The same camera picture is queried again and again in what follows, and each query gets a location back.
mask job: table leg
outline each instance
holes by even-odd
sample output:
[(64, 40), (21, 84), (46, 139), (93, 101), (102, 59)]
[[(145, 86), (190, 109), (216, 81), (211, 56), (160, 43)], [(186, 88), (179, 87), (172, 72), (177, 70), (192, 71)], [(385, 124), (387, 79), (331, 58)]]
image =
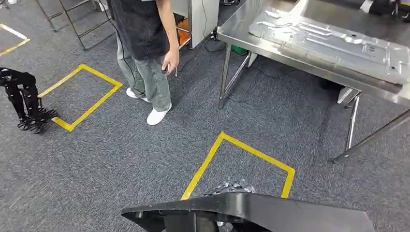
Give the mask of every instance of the table leg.
[(232, 49), (232, 44), (227, 43), (225, 63), (223, 65), (223, 72), (222, 72), (222, 78), (221, 78), (221, 83), (220, 83), (219, 108), (223, 107), (223, 102), (225, 100), (226, 77), (228, 75), (229, 60), (231, 59), (231, 49)]
[(357, 107), (359, 106), (359, 99), (360, 99), (360, 95), (354, 97), (354, 99), (353, 99), (354, 106), (353, 106), (353, 111), (352, 111), (351, 117), (350, 117), (349, 133), (347, 135), (345, 151), (347, 151), (351, 148), (351, 141), (353, 139), (354, 124), (356, 122), (356, 113), (357, 113)]
[(340, 163), (346, 160), (351, 154), (354, 154), (358, 150), (360, 150), (364, 145), (369, 143), (370, 141), (376, 139), (378, 136), (382, 135), (383, 133), (389, 132), (394, 128), (400, 126), (401, 124), (407, 122), (410, 119), (410, 110), (406, 110), (404, 113), (393, 119), (391, 122), (384, 125), (382, 128), (378, 129), (376, 132), (372, 133), (362, 141), (358, 142), (352, 148), (348, 149), (347, 151), (343, 152), (338, 157), (334, 158), (332, 161), (333, 163)]
[(45, 13), (44, 8), (41, 6), (40, 1), (36, 0), (37, 5), (39, 6), (41, 12), (43, 13), (44, 17), (47, 19), (48, 23), (50, 24), (51, 29), (53, 32), (57, 32), (56, 28), (54, 27), (54, 24), (51, 22), (50, 17)]

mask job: gray carpet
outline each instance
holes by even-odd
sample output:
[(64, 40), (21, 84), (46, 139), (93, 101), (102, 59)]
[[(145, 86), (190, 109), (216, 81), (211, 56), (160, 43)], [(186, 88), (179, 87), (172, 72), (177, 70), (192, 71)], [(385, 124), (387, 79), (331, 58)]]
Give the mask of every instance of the gray carpet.
[[(49, 2), (49, 14), (59, 9)], [(220, 23), (235, 7), (221, 7)], [(55, 19), (59, 32), (52, 32), (34, 1), (0, 12), (0, 23), (31, 39), (0, 57), (0, 65), (32, 73), (40, 91), (82, 63), (124, 83), (73, 132), (53, 123), (41, 136), (16, 128), (12, 106), (0, 93), (0, 231), (141, 231), (119, 215), (121, 209), (178, 200), (221, 131), (295, 168), (290, 198), (366, 210), (379, 232), (410, 230), (409, 124), (350, 162), (333, 165), (328, 159), (343, 150), (350, 110), (335, 104), (335, 93), (321, 89), (319, 78), (259, 57), (218, 109), (224, 52), (199, 47), (181, 52), (178, 77), (170, 81), (174, 108), (150, 127), (150, 105), (125, 95), (115, 38), (98, 43), (113, 32), (109, 24), (84, 38), (94, 47), (83, 51), (64, 18)], [(91, 6), (72, 15), (81, 30), (104, 19)], [(0, 38), (8, 43), (8, 35)], [(230, 75), (242, 59), (233, 56)], [(44, 104), (71, 122), (110, 88), (81, 72), (45, 96)], [(367, 95), (359, 105), (354, 141), (405, 110)], [(223, 142), (194, 191), (229, 178), (246, 178), (259, 192), (279, 196), (284, 173)]]

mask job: person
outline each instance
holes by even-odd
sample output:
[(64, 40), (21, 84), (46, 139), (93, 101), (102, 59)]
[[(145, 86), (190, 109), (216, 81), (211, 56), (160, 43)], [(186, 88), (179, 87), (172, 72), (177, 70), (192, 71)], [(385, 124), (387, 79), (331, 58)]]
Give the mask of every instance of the person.
[(172, 107), (166, 76), (179, 63), (171, 0), (108, 0), (107, 3), (117, 25), (118, 64), (130, 84), (127, 95), (152, 104), (146, 121), (156, 125)]

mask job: black plastic part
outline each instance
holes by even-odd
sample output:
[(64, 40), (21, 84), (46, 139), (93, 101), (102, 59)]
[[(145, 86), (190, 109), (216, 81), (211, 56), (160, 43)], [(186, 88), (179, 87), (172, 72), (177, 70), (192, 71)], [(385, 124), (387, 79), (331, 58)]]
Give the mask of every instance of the black plastic part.
[(162, 74), (166, 74), (167, 72), (168, 72), (168, 66), (164, 70), (162, 70)]
[(148, 232), (216, 232), (216, 222), (237, 232), (374, 232), (364, 211), (246, 192), (151, 204), (122, 210)]

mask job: black cable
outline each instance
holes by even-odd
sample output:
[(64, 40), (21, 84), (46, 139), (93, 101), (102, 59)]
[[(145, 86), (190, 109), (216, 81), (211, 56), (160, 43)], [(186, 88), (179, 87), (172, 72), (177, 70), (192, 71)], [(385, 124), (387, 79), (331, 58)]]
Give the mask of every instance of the black cable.
[(216, 50), (210, 50), (209, 48), (207, 48), (207, 44), (208, 44), (208, 42), (210, 41), (210, 39), (208, 39), (206, 42), (205, 42), (205, 44), (204, 44), (204, 48), (205, 48), (205, 50), (206, 51), (208, 51), (208, 52), (210, 52), (210, 53), (215, 53), (215, 52), (221, 52), (221, 51), (223, 51), (225, 48), (226, 48), (226, 43), (223, 43), (224, 44), (224, 46), (222, 47), (222, 48), (220, 48), (220, 49), (216, 49)]
[[(259, 68), (253, 68), (253, 69), (255, 69), (255, 70), (257, 70), (258, 72), (260, 72), (260, 73), (262, 73), (264, 76), (267, 76), (267, 77), (270, 77), (270, 78), (281, 78), (281, 77), (283, 77), (283, 76), (285, 76), (285, 75), (288, 75), (288, 74), (290, 74), (290, 73), (292, 73), (292, 72), (294, 72), (294, 71), (297, 71), (298, 69), (293, 69), (293, 70), (291, 70), (291, 71), (289, 71), (289, 72), (286, 72), (286, 73), (284, 73), (284, 74), (282, 74), (282, 75), (280, 75), (280, 76), (278, 76), (278, 77), (273, 77), (273, 76), (270, 76), (270, 75), (268, 75), (268, 74), (266, 74), (264, 71), (262, 71), (262, 70), (260, 70)], [(249, 101), (249, 99), (248, 100), (243, 100), (243, 101), (238, 101), (238, 100), (235, 100), (235, 99), (233, 99), (233, 98), (231, 98), (231, 97), (227, 97), (229, 100), (232, 100), (233, 102), (236, 102), (236, 103), (244, 103), (244, 104), (246, 104), (246, 105), (249, 105), (248, 104), (248, 101)]]
[[(98, 2), (100, 2), (100, 6), (104, 7), (104, 5), (101, 3), (101, 0), (98, 0)], [(124, 62), (127, 64), (128, 68), (130, 68), (130, 71), (131, 71), (131, 74), (132, 74), (132, 78), (134, 79), (134, 86), (132, 87), (132, 90), (137, 90), (141, 95), (144, 95), (144, 96), (145, 96), (145, 93), (144, 93), (144, 92), (141, 92), (140, 90), (138, 90), (138, 89), (135, 88), (135, 86), (137, 85), (137, 81), (135, 80), (134, 71), (132, 70), (131, 66), (130, 66), (130, 65), (127, 63), (127, 61), (125, 60), (124, 45), (122, 44), (122, 40), (121, 40), (121, 37), (120, 37), (120, 35), (119, 35), (119, 31), (118, 31), (117, 27), (114, 25), (114, 23), (111, 22), (110, 17), (108, 16), (106, 9), (104, 9), (104, 13), (105, 13), (105, 16), (107, 17), (108, 22), (110, 22), (110, 24), (114, 27), (114, 29), (115, 29), (116, 32), (117, 32), (117, 36), (118, 36), (119, 42), (121, 43), (122, 59), (123, 59)]]
[(206, 17), (206, 10), (205, 10), (205, 6), (204, 6), (204, 0), (202, 0), (202, 8), (204, 10), (204, 15), (205, 15), (205, 28), (204, 28), (204, 32), (202, 33), (205, 36), (205, 32), (206, 32), (206, 24), (208, 23), (208, 17)]

